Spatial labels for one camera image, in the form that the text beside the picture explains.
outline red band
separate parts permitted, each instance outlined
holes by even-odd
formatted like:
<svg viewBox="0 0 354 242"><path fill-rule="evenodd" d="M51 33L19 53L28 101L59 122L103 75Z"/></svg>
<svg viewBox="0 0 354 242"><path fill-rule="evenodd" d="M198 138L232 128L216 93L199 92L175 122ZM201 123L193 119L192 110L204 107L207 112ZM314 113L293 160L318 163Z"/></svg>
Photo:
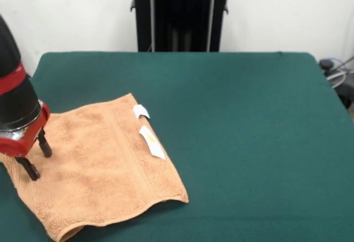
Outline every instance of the red band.
<svg viewBox="0 0 354 242"><path fill-rule="evenodd" d="M0 95L3 95L17 87L26 78L26 71L22 62L9 75L0 78Z"/></svg>

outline green table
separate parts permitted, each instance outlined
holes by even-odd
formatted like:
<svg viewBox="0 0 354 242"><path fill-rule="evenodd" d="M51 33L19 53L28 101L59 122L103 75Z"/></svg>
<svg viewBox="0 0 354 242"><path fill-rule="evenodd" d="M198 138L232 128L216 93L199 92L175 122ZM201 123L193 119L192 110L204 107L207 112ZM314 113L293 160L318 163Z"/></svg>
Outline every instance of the green table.
<svg viewBox="0 0 354 242"><path fill-rule="evenodd" d="M71 241L354 241L354 127L303 53L50 53L52 112L132 92L190 204L158 204ZM48 241L0 168L2 241Z"/></svg>

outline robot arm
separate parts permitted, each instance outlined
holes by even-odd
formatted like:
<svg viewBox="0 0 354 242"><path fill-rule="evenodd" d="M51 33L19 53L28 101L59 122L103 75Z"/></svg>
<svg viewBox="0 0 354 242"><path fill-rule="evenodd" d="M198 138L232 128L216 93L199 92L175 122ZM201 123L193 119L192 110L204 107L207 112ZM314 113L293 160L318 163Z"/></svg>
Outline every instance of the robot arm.
<svg viewBox="0 0 354 242"><path fill-rule="evenodd" d="M43 129L48 118L49 109L38 100L16 42L0 16L0 153L14 157L32 180L40 174L26 156L35 141L45 157L51 156Z"/></svg>

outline cable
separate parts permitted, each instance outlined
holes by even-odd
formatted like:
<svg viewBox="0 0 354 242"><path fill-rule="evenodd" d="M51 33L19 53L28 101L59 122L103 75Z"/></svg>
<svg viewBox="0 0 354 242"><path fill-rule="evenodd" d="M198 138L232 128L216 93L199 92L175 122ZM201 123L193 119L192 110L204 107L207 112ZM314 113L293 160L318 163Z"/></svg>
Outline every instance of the cable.
<svg viewBox="0 0 354 242"><path fill-rule="evenodd" d="M342 77L342 79L341 79L339 82L337 82L336 84L333 84L333 85L332 85L332 88L335 89L335 88L337 88L338 86L342 85L342 84L345 82L346 79L347 79L347 75L344 74L343 77Z"/></svg>
<svg viewBox="0 0 354 242"><path fill-rule="evenodd" d="M335 74L332 74L332 75L328 76L327 80L332 80L332 79L338 78L339 76L343 76L345 74L347 74L347 72L342 70L341 72L338 72L338 73L335 73Z"/></svg>
<svg viewBox="0 0 354 242"><path fill-rule="evenodd" d="M330 70L330 72L331 72L331 71L334 71L334 70L337 70L337 69L339 69L339 68L345 66L346 64L348 64L349 62L351 62L351 61L353 61L353 60L354 60L354 56L352 56L352 57L349 58L347 61L345 61L345 62L343 62L342 64L340 64L339 66L337 66L337 67L335 67L335 68L332 68L332 69Z"/></svg>
<svg viewBox="0 0 354 242"><path fill-rule="evenodd" d="M342 85L344 82L345 82L345 80L347 79L347 71L343 71L343 70L339 70L340 72L338 72L338 73L335 73L335 74L332 74L332 75L330 75L330 76L328 76L327 77L327 80L328 81L330 81L330 80L333 80L333 79L335 79L335 78L338 78L338 77L340 77L340 76L342 76L342 79L339 81L339 82L337 82L337 83L335 83L335 84L331 84L331 86L332 86L332 88L333 89L335 89L335 88L337 88L338 86L340 86L340 85Z"/></svg>
<svg viewBox="0 0 354 242"><path fill-rule="evenodd" d="M339 62L341 65L344 63L342 60L340 60L339 58L326 58L327 60L331 60L331 61L337 61Z"/></svg>

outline towel hem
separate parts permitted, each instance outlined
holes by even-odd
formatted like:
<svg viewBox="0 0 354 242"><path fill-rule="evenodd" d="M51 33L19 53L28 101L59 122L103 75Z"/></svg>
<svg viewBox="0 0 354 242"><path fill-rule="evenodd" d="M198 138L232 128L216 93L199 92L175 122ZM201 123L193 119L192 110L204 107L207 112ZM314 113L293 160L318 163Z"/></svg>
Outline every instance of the towel hem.
<svg viewBox="0 0 354 242"><path fill-rule="evenodd" d="M130 220L132 218L135 218L141 214L143 214L144 212L146 212L148 209L150 209L153 205L156 205L160 202L164 202L167 200L177 200L183 203L188 203L189 199L185 198L185 195L177 195L177 196L172 196L172 197L162 197L162 198L158 198L155 199L149 203L147 203L147 205L145 207L143 207L142 210L138 210L135 213L132 213L130 215L125 215L124 217L121 218L115 218L115 219L111 219L111 220L107 220L104 221L102 223L94 223L94 222L88 222L88 221L82 221L82 222L77 222L77 223L73 223L70 224L69 226L67 226L66 228L64 228L57 236L56 241L58 242L64 242L67 239L70 239L71 237L73 237L75 234L77 234L80 230L78 230L77 232L73 232L72 234L70 234L70 236L65 237L66 234L68 234L70 231L73 231L76 228L80 228L80 227L85 227L85 226L96 226L96 227L104 227L104 226L108 226L110 224L117 224L117 223L121 223L121 222L125 222L127 220Z"/></svg>

